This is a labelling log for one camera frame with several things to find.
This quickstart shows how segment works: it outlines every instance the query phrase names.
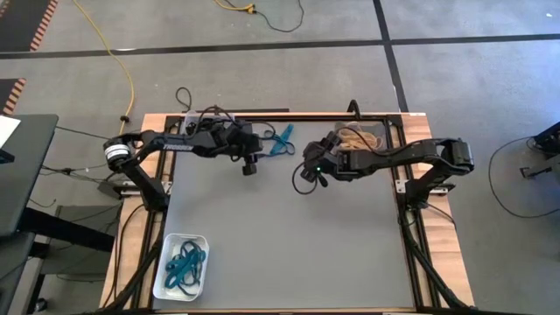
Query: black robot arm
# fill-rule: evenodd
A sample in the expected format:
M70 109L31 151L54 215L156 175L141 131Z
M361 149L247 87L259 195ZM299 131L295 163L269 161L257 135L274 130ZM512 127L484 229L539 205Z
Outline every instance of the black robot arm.
M337 150L341 142L337 132L331 131L321 141L307 144L301 177L309 182L318 180L326 187L323 174L352 181L383 168L431 164L421 178L406 183L408 203L417 204L426 201L430 191L450 176L466 175L474 168L469 145L460 139L425 139L390 150Z
M169 205L161 182L140 166L155 151L191 152L203 158L226 155L233 161L243 158L243 175L256 173L256 153L263 149L263 144L250 123L218 118L204 118L198 123L183 135L147 130L116 136L103 145L109 169L124 173L138 186L148 211L165 211Z

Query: wooden board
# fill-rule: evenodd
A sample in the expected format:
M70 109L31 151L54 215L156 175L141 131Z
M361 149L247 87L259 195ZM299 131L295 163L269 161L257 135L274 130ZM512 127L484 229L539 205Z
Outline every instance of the wooden board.
M179 116L183 114L147 114L144 116L142 130L155 130L163 131L165 127L165 118L167 116ZM353 116L352 113L242 113L244 116ZM404 127L404 133L407 142L416 141L419 139L431 138L430 126L428 124L428 118L425 114L414 114L414 113L363 113L363 115L402 115L402 123ZM142 167L151 176L155 175L157 164L158 164L159 153L154 153L146 158ZM165 166L165 174L169 174L171 169L171 158L166 159L167 164ZM425 172L430 169L430 165L427 164L416 164L413 165L412 169L415 178L422 176ZM119 235L122 234L122 227L124 222L129 218L131 212L141 203L140 197L129 197L124 201L124 205L121 213L121 222L119 224ZM451 214L449 208L449 203L446 197L430 197L430 203L433 206L439 207L443 211ZM140 248L142 245L142 240L144 237L144 230L146 228L147 212L138 210L134 217L130 219L129 225L124 231L123 245L122 245L122 255L120 259L120 268L118 273L117 281L117 293L120 292L126 283L130 280L131 276L137 270ZM161 219L156 219L156 226L154 227L154 237L152 241L155 240L155 235L157 235L160 228L159 222ZM463 302L468 305L473 305L473 295L471 293L471 288L468 283L466 276L465 265L463 264L463 258L461 255L459 240L453 225L441 214L437 214L430 210L423 211L423 222L425 226L426 236L428 238L428 243L430 247L431 259L434 267L444 281L450 286L450 288L455 292L455 294ZM113 285L114 276L114 263L115 263L115 246L113 247L113 254L111 255L111 260L109 262L107 276L105 280L105 285L103 287L103 293L101 294L100 306L103 306L107 296ZM426 276L422 272L420 266L418 265L420 283L422 287L423 300L426 305L430 304L429 291L426 281ZM148 270L143 281L142 296L140 299L140 306L146 307L151 295L151 282L153 278L153 266ZM109 298L109 303L112 301L113 295ZM263 312L273 312L274 310L213 310L213 312L233 312L233 311L263 311ZM313 310L289 310L290 312L311 312ZM327 310L315 310L321 312L327 312ZM410 309L338 309L330 310L331 312L406 312L411 311Z
M402 125L407 143L431 138L428 117L424 114L402 115ZM412 165L415 179L420 178L430 168L431 165L429 164ZM430 196L428 202L452 215L447 197ZM423 210L422 216L434 268L461 301L467 305L474 305L455 227L447 218L432 209ZM429 305L427 285L424 285L424 288L423 301ZM443 299L440 298L440 300L442 306L446 305Z

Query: bundle of rope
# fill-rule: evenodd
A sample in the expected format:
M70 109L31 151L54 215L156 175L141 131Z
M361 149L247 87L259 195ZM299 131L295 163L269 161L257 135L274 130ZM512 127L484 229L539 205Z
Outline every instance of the bundle of rope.
M345 126L358 131L358 133L364 137L367 144L374 150L378 150L383 146L383 138L363 131L359 122L349 122ZM363 140L351 130L341 129L339 131L339 137L342 139L342 143L339 147L341 150L369 150Z

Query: white plastic bin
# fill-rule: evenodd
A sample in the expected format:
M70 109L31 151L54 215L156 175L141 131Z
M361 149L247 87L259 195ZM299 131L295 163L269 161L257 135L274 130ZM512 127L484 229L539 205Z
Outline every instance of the white plastic bin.
M189 297L181 289L165 288L165 278L167 277L167 271L165 271L165 265L179 253L181 250L181 245L183 242L193 241L200 246L200 249L206 252L206 259L202 263L202 274L200 275L200 285L194 285L189 287L187 291L194 294L194 296ZM208 246L207 239L202 235L190 235L190 234L169 234L165 237L164 247L161 251L161 256L159 257L159 264L157 265L156 281L154 282L153 294L154 297L167 300L175 301L185 301L191 302L197 298L200 293L202 293L202 287L204 286L204 278L207 273L207 262L210 247Z

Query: orange striped floor tape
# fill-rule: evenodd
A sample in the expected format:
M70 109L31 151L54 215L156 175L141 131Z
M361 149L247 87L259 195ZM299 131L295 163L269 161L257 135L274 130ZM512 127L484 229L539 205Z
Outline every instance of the orange striped floor tape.
M35 36L33 36L33 40L31 41L32 52L35 52L39 49L39 45L41 45L41 41L45 36L46 28L49 26L49 23L51 23L51 19L53 18L53 14L56 10L57 5L59 5L59 0L51 0L49 2L49 5L46 7L43 19L41 19L41 23L39 23L37 31L35 32Z
M2 112L6 115L13 115L14 110L16 110L16 104L18 103L19 96L24 92L26 80L25 79L17 79L16 83L14 83L14 87L10 91L10 95L8 96L8 100L6 101Z
M8 4L10 4L10 0L6 0L3 3L2 8L0 8L0 18L4 16L4 13L6 12L6 10L8 10Z

